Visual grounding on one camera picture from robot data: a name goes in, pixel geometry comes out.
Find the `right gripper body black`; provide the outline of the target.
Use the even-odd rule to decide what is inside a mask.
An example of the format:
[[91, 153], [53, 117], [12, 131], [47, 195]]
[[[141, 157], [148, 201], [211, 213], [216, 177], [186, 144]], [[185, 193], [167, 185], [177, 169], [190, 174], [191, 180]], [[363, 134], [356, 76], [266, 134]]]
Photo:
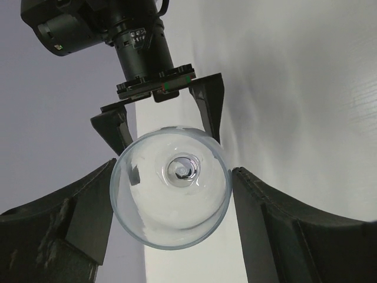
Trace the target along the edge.
[[120, 100], [139, 98], [144, 95], [162, 95], [177, 91], [195, 79], [195, 70], [191, 64], [182, 65], [167, 71], [161, 71], [149, 77], [138, 77], [117, 85]]

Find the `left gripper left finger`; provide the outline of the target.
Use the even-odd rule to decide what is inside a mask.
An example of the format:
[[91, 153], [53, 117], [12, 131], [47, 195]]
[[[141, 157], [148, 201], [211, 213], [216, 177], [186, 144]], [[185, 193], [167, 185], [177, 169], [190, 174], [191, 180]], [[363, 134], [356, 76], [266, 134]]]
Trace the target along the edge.
[[1, 214], [1, 282], [95, 282], [113, 209], [115, 159], [82, 179]]

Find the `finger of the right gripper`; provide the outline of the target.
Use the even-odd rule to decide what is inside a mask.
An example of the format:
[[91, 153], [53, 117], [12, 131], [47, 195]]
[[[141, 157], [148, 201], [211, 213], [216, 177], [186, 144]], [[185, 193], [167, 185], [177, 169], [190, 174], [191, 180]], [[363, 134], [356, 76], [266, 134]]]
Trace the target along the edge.
[[91, 125], [119, 156], [137, 138], [135, 104], [119, 105], [90, 119]]
[[199, 108], [205, 132], [220, 143], [225, 93], [222, 74], [217, 73], [193, 80], [188, 89]]

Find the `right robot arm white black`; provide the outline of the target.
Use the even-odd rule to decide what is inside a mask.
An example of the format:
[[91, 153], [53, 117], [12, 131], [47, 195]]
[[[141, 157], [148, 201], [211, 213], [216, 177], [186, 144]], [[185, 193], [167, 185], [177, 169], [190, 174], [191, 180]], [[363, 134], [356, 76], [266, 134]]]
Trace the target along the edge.
[[117, 86], [119, 100], [101, 107], [92, 127], [116, 153], [131, 143], [125, 106], [152, 97], [161, 103], [188, 89], [205, 132], [220, 140], [224, 101], [221, 74], [197, 78], [191, 64], [175, 67], [164, 34], [162, 16], [169, 3], [154, 1], [23, 0], [21, 18], [40, 43], [59, 57], [95, 46], [113, 47], [125, 81]]

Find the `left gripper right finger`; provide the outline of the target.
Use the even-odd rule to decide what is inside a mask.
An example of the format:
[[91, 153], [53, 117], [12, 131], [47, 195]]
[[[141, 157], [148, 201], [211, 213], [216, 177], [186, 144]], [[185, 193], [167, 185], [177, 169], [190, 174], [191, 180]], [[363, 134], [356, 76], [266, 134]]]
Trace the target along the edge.
[[249, 282], [376, 281], [376, 222], [309, 206], [243, 167], [232, 178]]

